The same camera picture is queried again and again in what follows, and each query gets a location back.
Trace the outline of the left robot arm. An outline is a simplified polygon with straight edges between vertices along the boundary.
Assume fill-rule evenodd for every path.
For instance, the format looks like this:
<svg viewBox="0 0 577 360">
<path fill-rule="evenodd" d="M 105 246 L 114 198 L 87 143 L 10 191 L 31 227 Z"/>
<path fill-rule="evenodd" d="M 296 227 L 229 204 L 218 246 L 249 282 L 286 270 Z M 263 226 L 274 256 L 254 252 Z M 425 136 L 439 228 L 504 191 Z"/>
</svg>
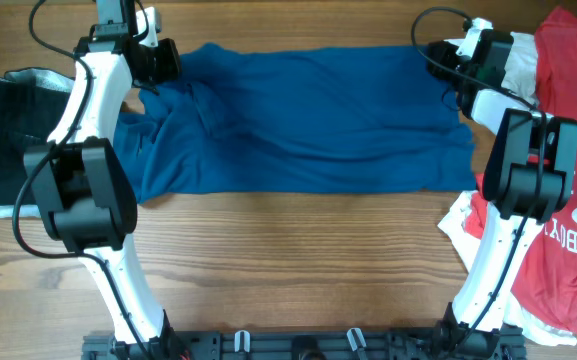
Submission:
<svg viewBox="0 0 577 360">
<path fill-rule="evenodd" d="M 139 1 L 99 1 L 98 21 L 68 52 L 74 84 L 46 144 L 27 150 L 27 178 L 13 207 L 12 230 L 23 239 L 20 206 L 31 194 L 60 258 L 78 259 L 93 277 L 114 323 L 107 336 L 84 342 L 85 359 L 188 359 L 154 297 L 133 237 L 137 200 L 112 146 L 122 103 L 133 88 L 150 92 L 181 72 L 173 40 L 159 40 L 160 17 Z"/>
</svg>

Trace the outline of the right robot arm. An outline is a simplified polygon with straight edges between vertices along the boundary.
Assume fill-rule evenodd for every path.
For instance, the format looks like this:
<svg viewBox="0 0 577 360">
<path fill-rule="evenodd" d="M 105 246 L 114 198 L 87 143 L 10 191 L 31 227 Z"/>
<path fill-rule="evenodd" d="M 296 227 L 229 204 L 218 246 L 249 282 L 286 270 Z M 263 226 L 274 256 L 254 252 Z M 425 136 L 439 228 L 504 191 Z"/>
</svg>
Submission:
<svg viewBox="0 0 577 360">
<path fill-rule="evenodd" d="M 492 29 L 433 42 L 423 51 L 427 70 L 447 80 L 469 119 L 495 142 L 479 194 L 487 212 L 480 240 L 466 234 L 466 195 L 441 224 L 463 255 L 468 277 L 424 341 L 438 359 L 520 359 L 525 340 L 574 345 L 569 331 L 550 326 L 521 305 L 512 289 L 537 236 L 570 197 L 577 155 L 577 121 L 539 109 L 533 36 Z"/>
</svg>

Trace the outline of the blue polo shirt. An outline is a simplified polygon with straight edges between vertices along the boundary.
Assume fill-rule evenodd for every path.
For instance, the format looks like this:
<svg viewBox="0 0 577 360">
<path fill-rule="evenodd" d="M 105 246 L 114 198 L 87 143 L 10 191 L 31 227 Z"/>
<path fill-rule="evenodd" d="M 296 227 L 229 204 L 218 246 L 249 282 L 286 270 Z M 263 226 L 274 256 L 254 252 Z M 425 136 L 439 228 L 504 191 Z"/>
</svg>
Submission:
<svg viewBox="0 0 577 360">
<path fill-rule="evenodd" d="M 238 53 L 206 44 L 119 116 L 139 202 L 167 193 L 471 190 L 472 132 L 410 46 Z"/>
</svg>

